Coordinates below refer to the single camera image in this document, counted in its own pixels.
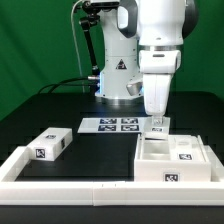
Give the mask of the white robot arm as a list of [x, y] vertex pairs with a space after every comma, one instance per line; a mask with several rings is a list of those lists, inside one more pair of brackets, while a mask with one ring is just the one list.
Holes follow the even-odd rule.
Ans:
[[105, 0], [100, 12], [105, 66], [97, 96], [144, 98], [151, 122], [164, 123], [170, 83], [181, 65], [183, 40], [198, 22], [195, 0]]

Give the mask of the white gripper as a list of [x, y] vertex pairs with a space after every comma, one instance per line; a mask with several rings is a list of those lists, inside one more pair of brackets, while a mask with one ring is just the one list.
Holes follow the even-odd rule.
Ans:
[[139, 53], [140, 73], [143, 75], [144, 106], [148, 115], [152, 116], [152, 124], [162, 125], [170, 84], [173, 75], [181, 64], [181, 52], [146, 51]]

